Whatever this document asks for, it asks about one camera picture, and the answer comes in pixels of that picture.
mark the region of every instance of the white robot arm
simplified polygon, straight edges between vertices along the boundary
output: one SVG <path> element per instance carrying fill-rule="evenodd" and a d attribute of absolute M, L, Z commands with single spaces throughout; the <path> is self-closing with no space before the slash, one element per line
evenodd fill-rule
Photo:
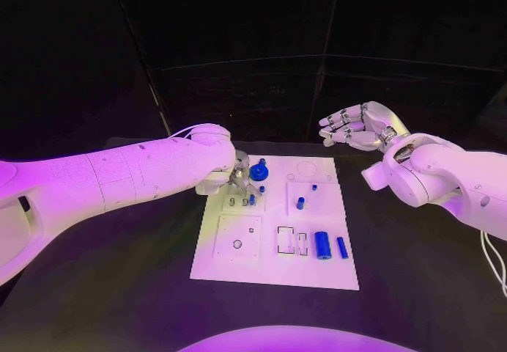
<path fill-rule="evenodd" d="M 389 186 L 414 207 L 441 205 L 457 219 L 507 241 L 507 155 L 469 152 L 443 138 L 411 134 L 397 114 L 371 101 L 320 120 L 325 145 L 379 149 L 364 170 L 374 190 Z"/>
<path fill-rule="evenodd" d="M 225 183 L 261 196 L 228 130 L 205 124 L 188 136 L 45 161 L 0 161 L 0 285 L 64 230 L 107 211 L 192 187 L 215 194 Z"/>

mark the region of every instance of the table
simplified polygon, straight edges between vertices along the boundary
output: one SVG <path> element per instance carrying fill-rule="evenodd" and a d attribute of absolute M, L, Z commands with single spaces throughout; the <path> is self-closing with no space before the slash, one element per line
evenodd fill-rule
<path fill-rule="evenodd" d="M 191 280 L 207 204 L 192 189 L 58 236 L 2 306 L 0 351 L 176 351 L 264 325 L 352 331 L 418 351 L 503 351 L 507 300 L 479 230 L 438 206 L 413 208 L 389 189 L 369 189 L 361 172 L 382 154 L 317 144 L 235 146 L 335 157 L 361 291 Z M 493 244 L 507 258 L 507 243 Z"/>

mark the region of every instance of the white board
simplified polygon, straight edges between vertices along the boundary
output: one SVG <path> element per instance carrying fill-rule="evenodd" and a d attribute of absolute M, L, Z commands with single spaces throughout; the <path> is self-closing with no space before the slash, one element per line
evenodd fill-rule
<path fill-rule="evenodd" d="M 244 205 L 250 194 L 231 185 L 208 197 L 191 278 L 359 290 L 333 158 L 251 155 L 251 164 L 261 158 L 270 176 L 253 181 L 256 187 L 266 187 L 256 204 Z M 330 239 L 329 260 L 317 258 L 319 231 Z M 338 237 L 343 237 L 348 259 Z"/>

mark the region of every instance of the wire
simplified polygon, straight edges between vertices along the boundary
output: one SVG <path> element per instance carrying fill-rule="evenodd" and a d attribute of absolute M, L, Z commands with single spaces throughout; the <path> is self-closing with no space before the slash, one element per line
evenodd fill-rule
<path fill-rule="evenodd" d="M 498 268 L 495 267 L 495 264 L 493 264 L 493 261 L 492 261 L 492 258 L 490 258 L 490 255 L 489 255 L 489 251 L 486 250 L 486 242 L 495 252 L 495 254 L 498 255 L 498 258 L 499 258 L 499 261 L 500 261 L 500 265 L 502 265 L 502 277 L 500 277 L 500 274 L 498 272 Z M 507 284 L 506 284 L 506 264 L 505 264 L 505 260 L 502 259 L 502 255 L 498 251 L 498 249 L 495 248 L 495 245 L 492 244 L 490 242 L 490 236 L 489 236 L 489 233 L 485 232 L 482 230 L 482 247 L 483 247 L 483 251 L 485 251 L 485 255 L 486 255 L 486 259 L 489 260 L 489 263 L 490 263 L 490 266 L 492 266 L 492 269 L 493 269 L 493 273 L 495 273 L 495 276 L 498 277 L 498 280 L 500 282 L 500 285 L 502 285 L 502 291 L 505 293 L 505 296 L 507 297 Z"/>
<path fill-rule="evenodd" d="M 182 132 L 186 132 L 188 130 L 192 130 L 195 127 L 204 126 L 208 123 L 201 123 L 199 125 L 194 125 L 188 128 L 185 128 L 184 130 L 178 131 L 175 134 L 172 134 L 172 136 L 169 136 L 169 138 L 173 138 L 175 136 L 178 136 Z"/>

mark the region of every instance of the white cable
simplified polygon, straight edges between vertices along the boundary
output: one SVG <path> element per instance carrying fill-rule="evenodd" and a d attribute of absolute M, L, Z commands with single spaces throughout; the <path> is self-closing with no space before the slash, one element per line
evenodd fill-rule
<path fill-rule="evenodd" d="M 199 127 L 199 126 L 204 126 L 204 125 L 207 125 L 207 124 L 208 124 L 208 123 L 201 123 L 201 124 L 198 124 L 198 125 L 194 125 L 194 126 L 185 128 L 184 130 L 181 130 L 181 131 L 178 131 L 175 134 L 172 134 L 172 136 L 169 136 L 169 138 L 173 138 L 173 137 L 178 136 L 182 132 L 186 132 L 188 130 L 192 130 L 194 128 L 196 128 L 196 127 Z"/>
<path fill-rule="evenodd" d="M 502 277 L 499 275 L 499 272 L 498 272 L 498 268 L 495 267 L 495 264 L 493 264 L 493 261 L 492 261 L 492 258 L 490 258 L 490 255 L 489 255 L 489 251 L 486 250 L 486 244 L 485 244 L 485 241 L 487 242 L 495 254 L 498 255 L 498 258 L 500 260 L 500 265 L 502 265 Z M 489 237 L 489 233 L 485 232 L 482 230 L 482 247 L 483 247 L 483 251 L 485 251 L 485 255 L 486 255 L 486 259 L 489 260 L 489 263 L 490 263 L 490 266 L 492 266 L 492 269 L 493 269 L 493 273 L 495 273 L 495 276 L 498 277 L 498 280 L 500 282 L 500 285 L 502 285 L 502 291 L 505 293 L 505 296 L 507 297 L 507 284 L 506 284 L 506 264 L 505 264 L 505 260 L 502 259 L 502 255 L 498 251 L 498 249 L 495 248 L 492 242 L 490 242 L 490 237 Z"/>

